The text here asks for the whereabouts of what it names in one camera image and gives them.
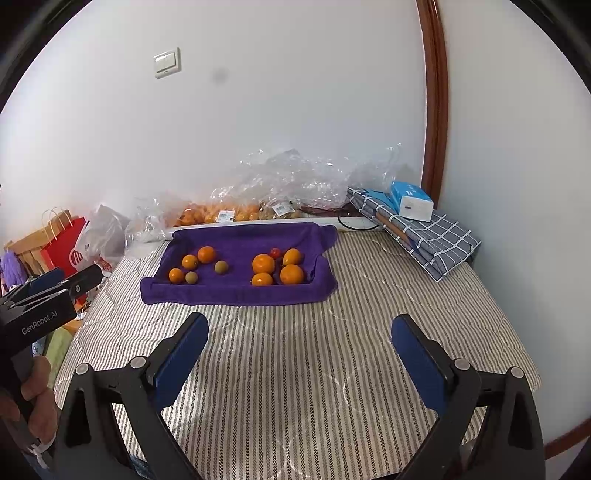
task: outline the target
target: bag handle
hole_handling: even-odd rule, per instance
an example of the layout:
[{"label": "bag handle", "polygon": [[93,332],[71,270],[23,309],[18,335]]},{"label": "bag handle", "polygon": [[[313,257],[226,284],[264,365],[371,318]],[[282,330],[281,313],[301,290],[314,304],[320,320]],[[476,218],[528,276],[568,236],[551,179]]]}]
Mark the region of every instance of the bag handle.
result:
[{"label": "bag handle", "polygon": [[[53,217],[49,218],[49,222],[48,225],[51,228],[51,234],[53,235],[53,238],[49,238],[49,235],[47,234],[47,227],[45,225],[45,223],[43,222],[43,217],[45,217],[45,214],[47,212],[53,212]],[[69,212],[66,212],[63,208],[61,209],[60,213],[65,213],[66,216],[68,217],[68,221],[70,222],[70,226],[74,226],[74,224],[72,223],[72,216],[70,215]],[[61,217],[60,217],[60,213],[56,213],[56,208],[51,208],[51,209],[47,209],[45,210],[42,214],[41,214],[41,224],[43,225],[43,231],[45,232],[45,235],[47,237],[47,239],[49,240],[49,243],[53,242],[54,240],[57,240],[57,235],[53,230],[53,224],[51,223],[51,221],[57,217],[57,219],[60,221],[60,225],[62,228],[62,231],[64,231],[66,229],[66,226],[64,225],[64,222],[61,221]]]}]

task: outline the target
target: bed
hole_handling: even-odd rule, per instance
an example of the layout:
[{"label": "bed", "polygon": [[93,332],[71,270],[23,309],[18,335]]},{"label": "bed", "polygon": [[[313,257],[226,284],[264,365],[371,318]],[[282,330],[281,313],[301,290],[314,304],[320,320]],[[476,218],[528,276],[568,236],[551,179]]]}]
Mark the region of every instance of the bed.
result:
[{"label": "bed", "polygon": [[[511,324],[467,264],[435,283],[383,231],[340,232],[325,253],[339,288],[324,302],[290,306],[145,305],[139,281],[154,274],[165,247],[117,267],[70,345],[56,399],[61,406],[79,363],[121,367],[202,312],[209,341],[162,415],[208,480],[360,479],[402,470],[436,416],[391,345],[400,313],[452,358],[500,373],[518,365],[532,390],[540,386]],[[141,458],[125,410],[115,413],[128,450]],[[477,410],[466,442],[482,419]]]}]

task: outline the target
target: finger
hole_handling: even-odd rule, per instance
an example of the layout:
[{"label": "finger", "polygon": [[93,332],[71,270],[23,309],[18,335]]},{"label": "finger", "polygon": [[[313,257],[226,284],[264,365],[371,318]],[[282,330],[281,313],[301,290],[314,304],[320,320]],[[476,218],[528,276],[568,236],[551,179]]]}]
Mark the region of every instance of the finger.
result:
[{"label": "finger", "polygon": [[17,404],[3,393],[0,393],[0,417],[12,421],[18,421],[21,418]]},{"label": "finger", "polygon": [[29,431],[43,443],[49,442],[56,432],[57,410],[56,397],[46,388],[35,401],[35,408],[29,418]]},{"label": "finger", "polygon": [[33,357],[31,376],[21,386],[22,397],[25,400],[35,398],[47,388],[50,371],[51,363],[47,357],[42,355]]}]

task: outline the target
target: tissue box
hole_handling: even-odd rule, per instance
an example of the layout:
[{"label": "tissue box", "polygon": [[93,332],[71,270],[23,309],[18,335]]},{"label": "tissue box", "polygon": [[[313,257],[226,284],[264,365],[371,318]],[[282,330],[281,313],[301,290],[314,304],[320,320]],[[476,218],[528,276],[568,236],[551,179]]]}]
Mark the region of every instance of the tissue box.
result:
[{"label": "tissue box", "polygon": [[431,221],[433,201],[420,187],[404,181],[393,181],[389,197],[400,216],[419,222]]}]

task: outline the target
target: checkered fabric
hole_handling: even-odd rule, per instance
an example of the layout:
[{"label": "checkered fabric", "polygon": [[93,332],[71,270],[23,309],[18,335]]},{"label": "checkered fabric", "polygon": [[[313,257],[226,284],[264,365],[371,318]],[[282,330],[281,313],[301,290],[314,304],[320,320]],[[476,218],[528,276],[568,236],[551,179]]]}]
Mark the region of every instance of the checkered fabric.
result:
[{"label": "checkered fabric", "polygon": [[392,235],[437,282],[468,257],[473,257],[480,245],[471,230],[437,210],[433,210],[430,222],[419,222],[396,214],[367,190],[349,187],[347,198],[360,213]]}]

